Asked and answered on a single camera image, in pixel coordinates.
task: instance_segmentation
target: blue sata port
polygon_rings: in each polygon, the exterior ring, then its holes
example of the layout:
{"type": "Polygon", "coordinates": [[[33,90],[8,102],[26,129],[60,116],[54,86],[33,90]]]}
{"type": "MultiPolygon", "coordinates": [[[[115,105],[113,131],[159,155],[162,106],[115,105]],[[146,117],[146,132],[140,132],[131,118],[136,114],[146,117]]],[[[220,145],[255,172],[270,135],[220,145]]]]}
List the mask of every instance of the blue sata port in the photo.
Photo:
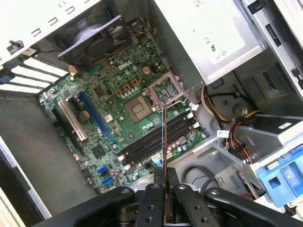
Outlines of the blue sata port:
{"type": "Polygon", "coordinates": [[[98,174],[103,174],[107,171],[107,166],[102,166],[99,170],[98,170],[98,174]]]}
{"type": "Polygon", "coordinates": [[[112,176],[109,176],[108,178],[106,178],[104,181],[102,181],[102,185],[103,186],[107,186],[109,185],[110,183],[112,183],[114,181],[113,177],[112,176]]]}

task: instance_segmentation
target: black cable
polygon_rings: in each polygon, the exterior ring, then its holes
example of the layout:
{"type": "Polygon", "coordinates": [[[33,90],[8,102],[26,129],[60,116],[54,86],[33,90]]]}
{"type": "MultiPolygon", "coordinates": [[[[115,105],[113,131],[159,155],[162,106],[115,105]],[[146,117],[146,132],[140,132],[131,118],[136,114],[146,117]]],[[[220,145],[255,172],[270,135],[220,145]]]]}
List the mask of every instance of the black cable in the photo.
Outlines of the black cable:
{"type": "Polygon", "coordinates": [[[205,166],[201,166],[201,165],[191,165],[185,168],[185,170],[183,171],[182,177],[181,177],[181,182],[182,183],[186,183],[186,175],[188,174],[188,172],[192,169],[199,169],[202,173],[204,173],[206,176],[208,176],[209,178],[214,178],[214,173],[209,170],[208,168],[206,168],[205,166]]]}
{"type": "Polygon", "coordinates": [[[200,193],[201,193],[202,195],[204,195],[204,193],[205,193],[207,187],[211,184],[211,182],[216,182],[216,183],[218,184],[216,178],[214,178],[214,177],[213,177],[213,178],[209,178],[209,179],[203,184],[203,186],[201,187],[200,193]]]}
{"type": "Polygon", "coordinates": [[[196,177],[196,178],[192,181],[191,184],[194,184],[194,182],[195,182],[196,180],[201,179],[201,178],[204,178],[204,177],[208,177],[208,176],[204,175],[204,176],[196,177]]]}

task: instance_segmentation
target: gray metal frame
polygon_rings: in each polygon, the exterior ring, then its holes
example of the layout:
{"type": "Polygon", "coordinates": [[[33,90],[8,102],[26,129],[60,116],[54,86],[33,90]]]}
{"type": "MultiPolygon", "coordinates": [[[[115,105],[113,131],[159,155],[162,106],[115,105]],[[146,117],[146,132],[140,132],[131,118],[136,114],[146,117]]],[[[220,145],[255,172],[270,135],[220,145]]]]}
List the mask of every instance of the gray metal frame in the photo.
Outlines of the gray metal frame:
{"type": "Polygon", "coordinates": [[[250,18],[254,21],[256,24],[258,30],[261,32],[262,36],[265,38],[266,42],[268,43],[269,47],[277,57],[278,61],[280,62],[281,66],[284,68],[290,82],[292,83],[293,87],[295,88],[295,91],[303,100],[303,89],[300,88],[298,85],[298,79],[293,76],[291,70],[296,69],[297,66],[294,63],[291,55],[289,54],[288,50],[286,49],[285,45],[281,45],[277,47],[274,40],[272,39],[271,35],[269,34],[268,30],[266,29],[266,25],[270,24],[273,29],[274,26],[272,25],[270,19],[266,15],[266,12],[264,9],[261,9],[260,11],[256,12],[255,14],[251,14],[248,6],[255,2],[255,0],[243,0],[242,3],[244,5],[244,8],[246,9],[248,15],[250,18]]]}

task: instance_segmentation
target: integrated circuit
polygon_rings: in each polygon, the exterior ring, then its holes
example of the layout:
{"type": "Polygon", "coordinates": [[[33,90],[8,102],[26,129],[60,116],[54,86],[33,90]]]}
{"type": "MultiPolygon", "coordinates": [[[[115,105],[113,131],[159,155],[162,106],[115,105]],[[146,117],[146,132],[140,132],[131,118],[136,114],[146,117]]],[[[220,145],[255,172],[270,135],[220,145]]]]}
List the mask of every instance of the integrated circuit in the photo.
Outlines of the integrated circuit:
{"type": "Polygon", "coordinates": [[[101,147],[101,145],[96,146],[92,149],[92,152],[96,158],[100,158],[105,155],[105,151],[101,147]]]}
{"type": "Polygon", "coordinates": [[[147,105],[143,96],[139,96],[138,98],[127,102],[124,107],[134,123],[152,113],[151,108],[147,105]]]}
{"type": "Polygon", "coordinates": [[[67,97],[67,96],[70,96],[71,93],[69,90],[65,90],[65,91],[63,91],[63,95],[64,95],[64,97],[67,97]]]}
{"type": "Polygon", "coordinates": [[[93,90],[98,98],[101,98],[105,95],[105,92],[102,90],[100,86],[95,87],[93,90]]]}

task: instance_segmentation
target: pci slot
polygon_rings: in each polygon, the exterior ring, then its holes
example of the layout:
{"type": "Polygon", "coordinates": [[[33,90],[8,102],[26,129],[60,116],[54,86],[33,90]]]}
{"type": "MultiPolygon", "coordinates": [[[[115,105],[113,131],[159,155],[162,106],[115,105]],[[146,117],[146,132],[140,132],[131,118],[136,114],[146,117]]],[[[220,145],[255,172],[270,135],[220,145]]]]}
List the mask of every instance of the pci slot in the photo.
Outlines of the pci slot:
{"type": "Polygon", "coordinates": [[[59,112],[59,109],[58,108],[53,109],[53,114],[57,118],[59,126],[62,127],[62,129],[64,130],[64,132],[68,136],[68,138],[70,138],[70,141],[74,145],[74,147],[77,148],[78,151],[82,155],[85,155],[84,152],[83,152],[83,149],[82,149],[82,146],[81,146],[80,142],[77,141],[76,135],[71,132],[71,128],[70,128],[71,126],[70,126],[70,124],[66,120],[64,120],[64,117],[59,112]]]}
{"type": "Polygon", "coordinates": [[[58,102],[58,105],[62,110],[62,112],[64,113],[65,117],[67,118],[68,122],[71,124],[75,133],[79,137],[80,141],[86,140],[88,138],[87,134],[82,128],[82,126],[80,125],[79,121],[77,120],[73,112],[71,111],[69,104],[64,100],[61,100],[60,102],[58,102]]]}
{"type": "Polygon", "coordinates": [[[104,133],[112,141],[113,138],[108,133],[104,123],[99,118],[99,116],[98,116],[97,112],[95,111],[93,105],[90,103],[89,99],[87,98],[86,94],[83,91],[79,92],[79,98],[81,99],[81,101],[84,102],[90,116],[94,119],[95,123],[100,128],[101,132],[104,133]]]}

